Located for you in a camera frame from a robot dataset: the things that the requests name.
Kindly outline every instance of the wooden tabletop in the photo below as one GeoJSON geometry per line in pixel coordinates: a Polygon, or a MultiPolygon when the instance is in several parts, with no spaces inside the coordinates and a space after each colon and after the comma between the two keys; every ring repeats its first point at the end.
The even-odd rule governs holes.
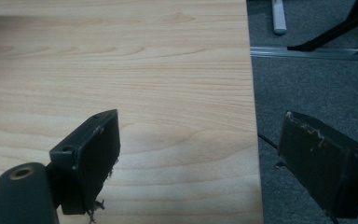
{"type": "Polygon", "coordinates": [[[0,174],[116,108],[98,223],[262,223],[245,4],[0,0],[0,174]]]}

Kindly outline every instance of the chair leg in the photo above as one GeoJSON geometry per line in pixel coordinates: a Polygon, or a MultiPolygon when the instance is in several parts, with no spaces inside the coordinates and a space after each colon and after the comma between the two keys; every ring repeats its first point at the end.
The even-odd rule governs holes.
{"type": "Polygon", "coordinates": [[[286,34],[286,20],[284,18],[283,0],[271,0],[272,17],[275,35],[286,34]]]}
{"type": "Polygon", "coordinates": [[[347,18],[344,22],[324,32],[316,38],[298,46],[287,47],[288,50],[313,51],[327,42],[347,33],[358,26],[358,15],[347,18]]]}

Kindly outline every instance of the gray carpet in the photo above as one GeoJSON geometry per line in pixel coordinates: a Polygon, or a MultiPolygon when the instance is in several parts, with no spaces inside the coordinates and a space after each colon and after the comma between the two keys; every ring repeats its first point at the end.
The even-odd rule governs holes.
{"type": "MultiPolygon", "coordinates": [[[[300,44],[344,20],[353,2],[284,0],[288,33],[276,36],[272,32],[270,1],[248,0],[251,45],[300,44]],[[313,11],[319,16],[310,15],[313,11]]],[[[358,29],[326,47],[357,49],[358,29]]],[[[283,114],[294,110],[320,119],[358,141],[358,62],[252,58],[252,64],[260,133],[278,143],[283,114]]],[[[265,223],[333,223],[288,171],[273,168],[279,157],[261,139],[259,153],[265,223]]],[[[358,223],[358,219],[340,219],[339,223],[358,223]]]]}

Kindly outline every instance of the wooden table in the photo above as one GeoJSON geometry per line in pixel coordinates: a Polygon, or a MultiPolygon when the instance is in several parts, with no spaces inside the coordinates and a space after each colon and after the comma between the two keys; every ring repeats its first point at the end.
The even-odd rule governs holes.
{"type": "Polygon", "coordinates": [[[244,0],[0,0],[0,174],[113,108],[98,223],[262,222],[244,0]]]}

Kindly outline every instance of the bolt hole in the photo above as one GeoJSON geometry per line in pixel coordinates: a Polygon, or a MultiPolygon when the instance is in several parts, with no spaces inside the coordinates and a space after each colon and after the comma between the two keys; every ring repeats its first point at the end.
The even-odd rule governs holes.
{"type": "Polygon", "coordinates": [[[12,180],[23,179],[23,178],[31,175],[33,172],[34,172],[34,168],[32,168],[31,166],[24,167],[24,168],[21,168],[20,170],[17,170],[15,172],[11,173],[10,179],[12,179],[12,180]]]}

